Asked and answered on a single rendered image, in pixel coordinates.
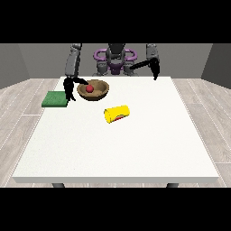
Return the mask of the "brown wooden bowl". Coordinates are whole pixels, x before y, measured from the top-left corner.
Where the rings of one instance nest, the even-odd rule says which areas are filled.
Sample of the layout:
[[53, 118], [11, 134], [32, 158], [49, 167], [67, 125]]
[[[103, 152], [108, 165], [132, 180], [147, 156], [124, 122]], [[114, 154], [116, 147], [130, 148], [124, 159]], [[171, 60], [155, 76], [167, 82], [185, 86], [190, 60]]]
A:
[[98, 101], [107, 95], [109, 85], [103, 80], [91, 79], [87, 85], [79, 84], [77, 91], [87, 101]]

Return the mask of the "green square pad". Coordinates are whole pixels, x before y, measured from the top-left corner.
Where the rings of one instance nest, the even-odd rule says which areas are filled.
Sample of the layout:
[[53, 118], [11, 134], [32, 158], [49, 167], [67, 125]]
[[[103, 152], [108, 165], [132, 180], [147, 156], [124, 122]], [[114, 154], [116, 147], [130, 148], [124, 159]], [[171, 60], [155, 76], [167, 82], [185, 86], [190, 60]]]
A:
[[42, 101], [42, 107], [66, 107], [67, 104], [64, 91], [49, 91]]

